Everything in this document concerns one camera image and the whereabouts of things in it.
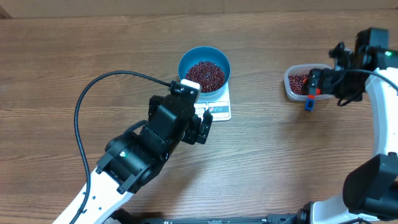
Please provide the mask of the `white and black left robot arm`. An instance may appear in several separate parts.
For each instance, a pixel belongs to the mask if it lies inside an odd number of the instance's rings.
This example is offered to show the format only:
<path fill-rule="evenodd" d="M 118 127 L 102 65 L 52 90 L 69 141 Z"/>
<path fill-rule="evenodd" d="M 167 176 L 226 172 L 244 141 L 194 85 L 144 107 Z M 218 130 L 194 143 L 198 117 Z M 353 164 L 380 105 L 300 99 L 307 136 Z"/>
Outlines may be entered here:
<path fill-rule="evenodd" d="M 213 117 L 195 113 L 195 100 L 178 95 L 149 100 L 149 117 L 110 140 L 105 154 L 56 223 L 104 223 L 162 170 L 179 142 L 204 144 Z"/>

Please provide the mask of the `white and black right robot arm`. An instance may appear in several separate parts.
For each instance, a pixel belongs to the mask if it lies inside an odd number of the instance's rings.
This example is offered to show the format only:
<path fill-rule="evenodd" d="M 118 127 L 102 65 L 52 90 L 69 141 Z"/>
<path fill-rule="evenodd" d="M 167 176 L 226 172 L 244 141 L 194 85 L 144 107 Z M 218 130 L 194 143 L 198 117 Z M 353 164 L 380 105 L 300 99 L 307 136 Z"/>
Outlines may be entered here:
<path fill-rule="evenodd" d="M 370 27 L 358 32 L 353 51 L 340 42 L 329 51 L 333 69 L 313 68 L 304 83 L 305 110 L 318 95 L 333 95 L 338 106 L 371 103 L 374 148 L 370 160 L 350 172 L 341 194 L 310 203 L 301 223 L 372 223 L 397 219 L 397 51 L 389 49 L 389 32 Z"/>

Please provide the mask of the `orange scoop with blue handle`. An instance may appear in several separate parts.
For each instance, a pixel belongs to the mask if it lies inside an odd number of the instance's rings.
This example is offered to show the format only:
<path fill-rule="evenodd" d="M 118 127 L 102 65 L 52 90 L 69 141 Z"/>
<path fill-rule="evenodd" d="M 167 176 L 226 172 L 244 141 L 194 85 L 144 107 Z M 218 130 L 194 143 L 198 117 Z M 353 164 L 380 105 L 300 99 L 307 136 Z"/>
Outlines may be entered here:
<path fill-rule="evenodd" d="M 306 78 L 303 83 L 302 91 L 307 96 L 305 111 L 311 112 L 315 106 L 315 97 L 321 93 L 319 89 L 319 79 L 315 76 Z"/>

